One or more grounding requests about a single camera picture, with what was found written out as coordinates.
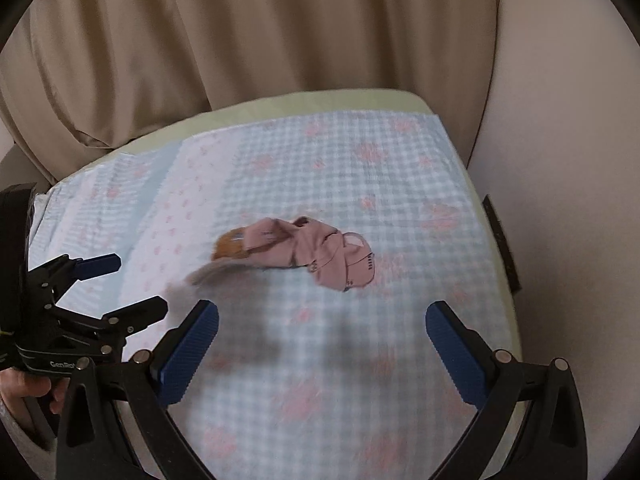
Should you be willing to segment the person's left hand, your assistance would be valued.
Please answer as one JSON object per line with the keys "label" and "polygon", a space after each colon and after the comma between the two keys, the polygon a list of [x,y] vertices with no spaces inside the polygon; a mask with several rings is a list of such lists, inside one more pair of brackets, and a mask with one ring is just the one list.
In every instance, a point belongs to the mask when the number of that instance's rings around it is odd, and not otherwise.
{"label": "person's left hand", "polygon": [[62,412],[69,383],[68,378],[62,378],[54,386],[50,378],[8,368],[1,372],[1,399],[12,416],[19,419],[29,415],[26,398],[41,398],[51,393],[50,411],[58,415]]}

